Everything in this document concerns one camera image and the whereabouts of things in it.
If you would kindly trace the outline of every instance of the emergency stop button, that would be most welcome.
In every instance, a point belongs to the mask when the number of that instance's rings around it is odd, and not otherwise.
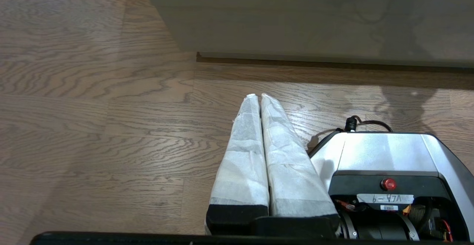
[[[380,182],[380,186],[384,191],[394,191],[397,188],[397,183],[394,179],[384,179]]]

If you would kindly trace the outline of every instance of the barcode sticker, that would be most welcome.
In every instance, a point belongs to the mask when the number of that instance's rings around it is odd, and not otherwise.
[[[380,209],[384,210],[384,211],[398,211],[398,206],[396,206],[396,205],[381,205]]]

